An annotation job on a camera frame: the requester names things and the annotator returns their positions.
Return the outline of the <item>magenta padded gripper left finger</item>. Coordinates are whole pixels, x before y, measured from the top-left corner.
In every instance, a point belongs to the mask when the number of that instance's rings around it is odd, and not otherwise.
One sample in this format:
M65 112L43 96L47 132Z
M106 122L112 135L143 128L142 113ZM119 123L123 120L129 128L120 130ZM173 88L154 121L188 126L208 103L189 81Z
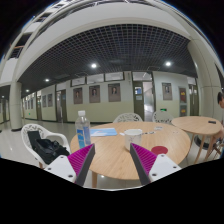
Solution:
M89 167L95 155L95 145L91 144L68 156L68 160L76 173L75 183L83 186Z

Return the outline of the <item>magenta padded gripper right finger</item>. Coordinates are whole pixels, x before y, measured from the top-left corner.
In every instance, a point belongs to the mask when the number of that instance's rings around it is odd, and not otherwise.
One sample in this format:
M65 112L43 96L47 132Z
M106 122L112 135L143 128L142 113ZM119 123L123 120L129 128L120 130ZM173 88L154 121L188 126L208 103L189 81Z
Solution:
M141 184L149 184L149 172L156 161L157 155L134 143L130 144L130 154L134 161Z

